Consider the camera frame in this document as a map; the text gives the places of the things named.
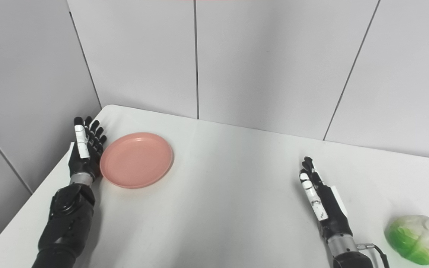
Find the cabbage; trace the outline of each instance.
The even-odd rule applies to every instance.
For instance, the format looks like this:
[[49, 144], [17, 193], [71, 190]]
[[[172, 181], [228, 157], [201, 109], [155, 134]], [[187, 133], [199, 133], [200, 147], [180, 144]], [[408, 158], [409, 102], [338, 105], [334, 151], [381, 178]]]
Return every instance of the cabbage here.
[[429, 264], [429, 217], [399, 217], [387, 228], [385, 236], [404, 258], [422, 265]]

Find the white table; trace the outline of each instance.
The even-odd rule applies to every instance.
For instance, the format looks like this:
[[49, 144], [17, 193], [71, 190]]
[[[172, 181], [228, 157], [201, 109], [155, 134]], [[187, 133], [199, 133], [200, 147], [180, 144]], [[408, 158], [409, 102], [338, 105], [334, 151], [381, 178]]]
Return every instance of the white table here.
[[[94, 224], [77, 267], [327, 268], [298, 181], [306, 155], [339, 189], [356, 242], [380, 246], [392, 268], [418, 267], [388, 246], [383, 230], [393, 216], [429, 216], [429, 158], [115, 105], [97, 119], [108, 143], [152, 132], [175, 157], [149, 187], [95, 183]], [[63, 158], [1, 233], [0, 268], [31, 267], [51, 197], [68, 182]]]

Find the robotic hand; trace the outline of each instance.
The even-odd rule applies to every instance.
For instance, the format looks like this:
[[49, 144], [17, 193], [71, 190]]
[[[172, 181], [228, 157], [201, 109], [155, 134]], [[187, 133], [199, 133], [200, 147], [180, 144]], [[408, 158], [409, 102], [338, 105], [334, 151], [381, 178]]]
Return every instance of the robotic hand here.
[[360, 250], [375, 248], [388, 266], [387, 256], [374, 244], [356, 244], [347, 220], [347, 210], [335, 186], [324, 184], [310, 157], [302, 162], [300, 181], [308, 196], [319, 224], [320, 235], [325, 239], [334, 258], [334, 268], [373, 268], [372, 261]]
[[89, 236], [95, 198], [92, 182], [98, 178], [107, 137], [99, 121], [74, 119], [77, 144], [69, 158], [70, 183], [54, 195], [49, 221], [39, 239], [39, 253], [32, 268], [72, 268]]

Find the pink plate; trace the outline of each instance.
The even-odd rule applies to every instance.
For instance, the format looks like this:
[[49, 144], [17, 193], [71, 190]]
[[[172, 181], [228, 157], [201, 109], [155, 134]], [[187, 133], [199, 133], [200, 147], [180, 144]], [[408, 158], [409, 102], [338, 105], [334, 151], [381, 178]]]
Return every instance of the pink plate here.
[[102, 154], [100, 170], [114, 185], [142, 188], [158, 181], [170, 169], [172, 147], [152, 133], [132, 133], [117, 139]]

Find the panel seam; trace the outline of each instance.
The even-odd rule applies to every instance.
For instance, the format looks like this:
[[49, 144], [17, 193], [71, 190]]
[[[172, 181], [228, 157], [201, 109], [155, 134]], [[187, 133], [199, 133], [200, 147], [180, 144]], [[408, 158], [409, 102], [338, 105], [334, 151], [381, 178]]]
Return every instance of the panel seam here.
[[87, 71], [89, 72], [90, 81], [92, 82], [92, 88], [94, 88], [95, 97], [97, 97], [97, 102], [99, 103], [99, 107], [102, 110], [102, 104], [100, 102], [99, 93], [97, 92], [97, 88], [95, 88], [94, 79], [92, 78], [92, 73], [90, 72], [89, 63], [87, 63], [87, 57], [85, 56], [84, 48], [82, 48], [82, 43], [80, 42], [79, 33], [77, 32], [77, 28], [75, 27], [74, 18], [72, 17], [72, 12], [69, 10], [70, 21], [72, 22], [72, 26], [74, 27], [75, 35], [77, 36], [77, 41], [79, 42], [80, 50], [82, 51], [82, 56], [84, 57], [85, 66], [87, 67]]
[[19, 175], [19, 173], [16, 171], [16, 169], [14, 168], [14, 166], [12, 165], [12, 163], [9, 161], [9, 159], [7, 159], [7, 156], [3, 153], [2, 149], [0, 148], [0, 155], [3, 157], [3, 159], [5, 160], [5, 162], [7, 163], [7, 165], [10, 167], [10, 169], [14, 172], [14, 175], [16, 175], [16, 177], [18, 178], [19, 182], [22, 183], [22, 185], [24, 186], [24, 188], [29, 192], [30, 195], [32, 195], [34, 192], [31, 190], [31, 188], [29, 187], [29, 185], [26, 183], [26, 181], [24, 181], [21, 176]]
[[359, 58], [360, 51], [362, 50], [362, 47], [363, 47], [363, 44], [365, 42], [368, 31], [370, 30], [370, 26], [372, 25], [372, 22], [373, 22], [373, 19], [375, 17], [378, 6], [380, 5], [380, 1], [381, 0], [378, 0], [378, 2], [376, 3], [375, 9], [373, 10], [372, 17], [370, 19], [370, 22], [368, 23], [368, 26], [367, 26], [365, 34], [363, 36], [362, 42], [360, 43], [359, 50], [357, 51], [354, 62], [352, 63], [352, 67], [350, 68], [349, 75], [347, 76], [347, 80], [345, 81], [344, 88], [342, 89], [342, 92], [340, 93], [339, 100], [337, 101], [337, 105], [335, 106], [335, 109], [334, 109], [334, 113], [332, 114], [332, 117], [330, 118], [329, 125], [327, 126], [327, 130], [325, 131], [324, 138], [322, 139], [323, 141], [325, 141], [325, 138], [327, 137], [327, 133], [329, 132], [330, 126], [332, 125], [332, 121], [334, 121], [334, 117], [337, 113], [337, 109], [339, 108], [342, 97], [344, 96], [345, 89], [347, 88], [347, 84], [349, 83], [350, 76], [352, 75], [352, 71], [354, 70], [354, 67], [355, 67], [355, 63], [357, 62], [357, 59]]
[[196, 0], [193, 0], [194, 9], [194, 66], [196, 70], [196, 119], [200, 119], [200, 94], [198, 80], [198, 25], [196, 18]]

